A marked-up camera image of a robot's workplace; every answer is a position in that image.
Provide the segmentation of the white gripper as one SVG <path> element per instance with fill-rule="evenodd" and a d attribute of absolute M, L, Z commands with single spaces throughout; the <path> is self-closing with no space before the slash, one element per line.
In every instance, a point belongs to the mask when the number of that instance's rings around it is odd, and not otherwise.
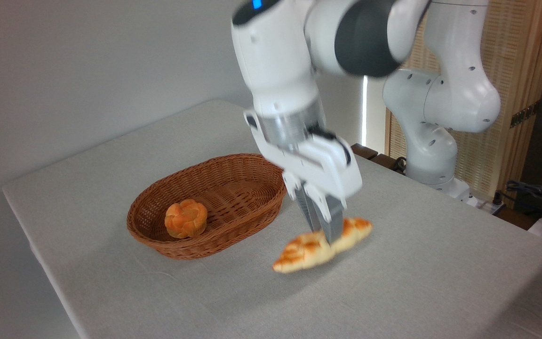
<path fill-rule="evenodd" d="M 343 234 L 343 204 L 363 185 L 359 166 L 346 142 L 309 134 L 293 149 L 280 148 L 265 140 L 262 120 L 253 110 L 244 118 L 263 157 L 280 167 L 292 200 L 297 202 L 312 232 L 322 231 L 333 244 Z"/>

